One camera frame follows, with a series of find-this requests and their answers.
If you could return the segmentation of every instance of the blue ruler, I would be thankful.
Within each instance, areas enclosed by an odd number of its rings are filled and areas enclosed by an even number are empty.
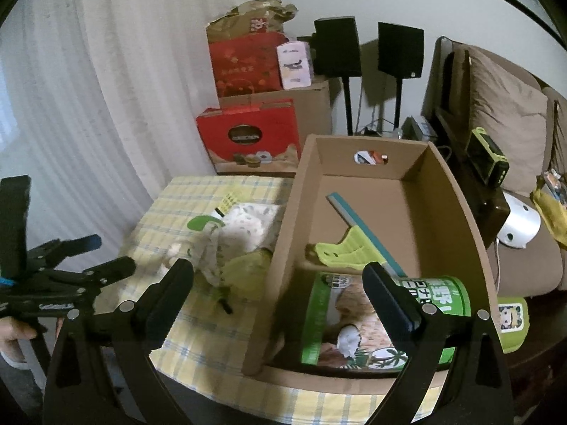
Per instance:
[[[382,257],[386,260],[386,263],[381,264],[385,271],[387,271],[391,276],[398,275],[401,278],[407,278],[407,275],[400,267],[388,250],[384,247],[384,244],[372,233],[370,228],[362,221],[360,217],[353,211],[353,208],[344,200],[344,198],[336,192],[327,195],[327,199],[341,215],[341,217],[349,224],[351,227],[358,225],[372,244],[378,249]]]

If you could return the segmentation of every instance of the yellow checkered tablecloth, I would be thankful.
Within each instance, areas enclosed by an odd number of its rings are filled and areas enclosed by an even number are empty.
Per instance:
[[[138,300],[160,281],[158,268],[169,246],[191,241],[187,221],[209,214],[224,195],[239,186],[248,201],[284,204],[292,180],[257,176],[176,177],[141,219],[122,253],[137,264],[135,274],[108,286],[96,301],[108,312],[124,300]],[[158,370],[186,387],[235,409],[290,424],[345,425],[365,423],[383,396],[331,395],[286,388],[244,378],[240,373],[257,302],[231,298],[227,315],[211,286],[197,274],[163,347],[151,353]],[[416,418],[428,415],[440,388],[430,389]]]

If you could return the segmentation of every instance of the red gift box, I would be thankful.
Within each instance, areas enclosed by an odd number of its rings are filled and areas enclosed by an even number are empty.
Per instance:
[[[218,173],[295,172],[299,164],[293,100],[209,109],[197,128]]]
[[[219,97],[280,91],[279,32],[256,33],[209,45]]]

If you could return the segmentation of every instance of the sofa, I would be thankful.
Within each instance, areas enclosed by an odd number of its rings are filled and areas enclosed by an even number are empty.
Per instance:
[[[510,160],[502,189],[533,207],[529,194],[538,173],[550,168],[567,173],[567,100],[527,70],[479,47],[442,37],[437,54],[433,109],[455,156],[466,158],[471,128],[483,126]],[[493,192],[495,199],[503,198],[500,188]],[[499,279],[495,244],[489,243],[499,296],[567,290],[567,251],[543,222],[525,249],[500,244]]]

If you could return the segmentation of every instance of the white cloth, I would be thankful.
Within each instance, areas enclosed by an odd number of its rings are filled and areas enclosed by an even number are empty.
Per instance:
[[[222,219],[224,227],[209,222],[191,247],[191,263],[215,287],[222,285],[220,269],[228,261],[258,248],[273,251],[285,207],[238,203]]]
[[[28,246],[98,233],[114,258],[173,176],[214,174],[206,22],[233,0],[19,0],[0,28],[0,177],[32,177]]]

